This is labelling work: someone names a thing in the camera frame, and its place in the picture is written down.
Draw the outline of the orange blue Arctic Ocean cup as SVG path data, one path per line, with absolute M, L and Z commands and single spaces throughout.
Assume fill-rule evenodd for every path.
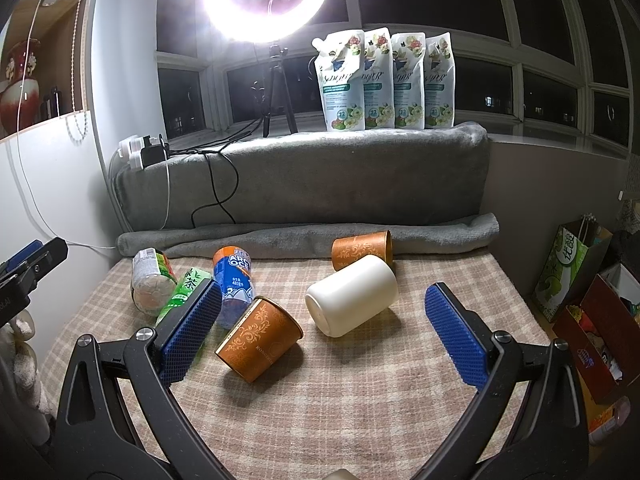
M 241 247 L 224 246 L 213 256 L 214 280 L 222 293 L 217 323 L 231 330 L 254 299 L 252 260 Z

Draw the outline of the clear green label bottle cup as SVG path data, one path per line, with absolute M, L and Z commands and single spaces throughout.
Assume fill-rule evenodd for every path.
M 131 297 L 142 313 L 157 316 L 177 286 L 168 258 L 155 248 L 145 248 L 132 259 Z

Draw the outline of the green tea bottle cup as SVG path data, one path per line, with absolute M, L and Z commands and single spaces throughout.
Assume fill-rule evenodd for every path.
M 210 272 L 202 269 L 191 268 L 187 270 L 183 277 L 178 281 L 178 284 L 174 292 L 169 297 L 167 304 L 160 309 L 155 325 L 160 324 L 160 322 L 163 321 L 163 318 L 168 315 L 170 310 L 182 307 L 186 303 L 186 300 L 189 299 L 192 292 L 198 288 L 198 285 L 201 284 L 202 281 L 210 280 L 212 277 L 213 275 Z

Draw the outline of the brown patterned paper cup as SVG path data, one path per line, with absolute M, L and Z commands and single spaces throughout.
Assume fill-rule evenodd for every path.
M 287 310 L 258 296 L 221 341 L 216 356 L 251 384 L 303 336 L 302 326 Z

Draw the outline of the white plastic cup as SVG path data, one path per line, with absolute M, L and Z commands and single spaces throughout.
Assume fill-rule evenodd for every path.
M 397 296 L 394 271 L 380 257 L 366 255 L 310 285 L 304 299 L 320 332 L 340 338 L 389 308 Z

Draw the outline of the brown paper cup at back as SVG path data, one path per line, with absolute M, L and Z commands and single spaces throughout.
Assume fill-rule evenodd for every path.
M 393 240 L 390 231 L 337 238 L 331 247 L 331 262 L 335 271 L 368 255 L 381 258 L 390 268 L 393 266 Z

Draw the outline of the plaid checked bed cover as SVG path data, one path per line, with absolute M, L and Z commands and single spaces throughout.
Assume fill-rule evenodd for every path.
M 240 479 L 320 479 L 344 468 L 361 479 L 410 478 L 469 405 L 462 382 L 424 312 L 428 286 L 445 283 L 493 330 L 546 344 L 514 285 L 485 249 L 405 256 L 395 262 L 392 306 L 341 338 L 318 331 L 304 296 L 332 272 L 326 260 L 257 260 L 256 292 L 296 318 L 304 336 L 254 382 L 216 355 L 201 356 L 171 390 L 190 422 Z

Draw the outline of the red cardboard box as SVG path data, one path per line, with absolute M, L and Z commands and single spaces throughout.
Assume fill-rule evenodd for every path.
M 578 306 L 553 326 L 592 400 L 602 403 L 639 376 L 639 282 L 619 263 L 598 274 Z

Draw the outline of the white power strip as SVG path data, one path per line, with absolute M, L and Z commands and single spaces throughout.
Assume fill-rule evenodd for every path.
M 152 164 L 149 149 L 152 148 L 150 136 L 128 136 L 118 144 L 118 157 L 131 170 L 142 170 Z

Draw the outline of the black power adapter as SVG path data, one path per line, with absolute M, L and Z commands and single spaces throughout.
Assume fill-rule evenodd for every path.
M 159 164 L 160 162 L 167 162 L 169 158 L 168 144 L 161 136 L 157 138 L 144 136 L 142 138 L 140 156 L 143 169 Z

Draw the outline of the grey folded blanket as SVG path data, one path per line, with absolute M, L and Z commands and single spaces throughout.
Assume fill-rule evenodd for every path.
M 388 231 L 396 255 L 448 255 L 488 246 L 500 232 L 494 214 L 479 214 L 436 226 L 384 226 L 367 223 L 220 224 L 192 229 L 126 232 L 115 246 L 131 258 L 154 248 L 169 258 L 210 257 L 221 247 L 239 246 L 253 259 L 326 259 L 334 240 Z

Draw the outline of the red white vase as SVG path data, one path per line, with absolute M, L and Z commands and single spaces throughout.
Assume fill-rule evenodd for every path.
M 7 134 L 30 127 L 40 107 L 37 67 L 38 39 L 23 40 L 9 50 L 6 59 L 8 85 L 1 92 L 1 125 Z

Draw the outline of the grey sofa backrest cushion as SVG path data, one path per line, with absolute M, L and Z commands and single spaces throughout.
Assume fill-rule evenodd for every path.
M 476 122 L 444 130 L 303 132 L 221 153 L 122 168 L 114 194 L 133 231 L 215 224 L 430 226 L 480 211 L 490 137 Z

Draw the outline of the detergent refill pouch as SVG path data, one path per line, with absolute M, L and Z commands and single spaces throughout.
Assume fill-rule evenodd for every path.
M 364 125 L 367 129 L 395 125 L 393 47 L 386 27 L 364 33 Z
M 314 59 L 326 130 L 329 132 L 364 129 L 362 29 L 332 32 L 314 38 Z
M 392 36 L 395 127 L 424 128 L 424 32 Z
M 424 114 L 426 128 L 454 125 L 456 63 L 449 32 L 427 38 L 425 57 Z

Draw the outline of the black tripod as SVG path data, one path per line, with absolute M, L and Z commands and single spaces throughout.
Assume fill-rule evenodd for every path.
M 288 56 L 288 49 L 273 42 L 268 48 L 267 73 L 264 82 L 260 86 L 254 85 L 258 96 L 258 110 L 262 136 L 268 138 L 271 131 L 271 123 L 278 106 L 282 107 L 289 133 L 298 131 L 295 118 L 288 78 L 286 78 L 284 61 Z

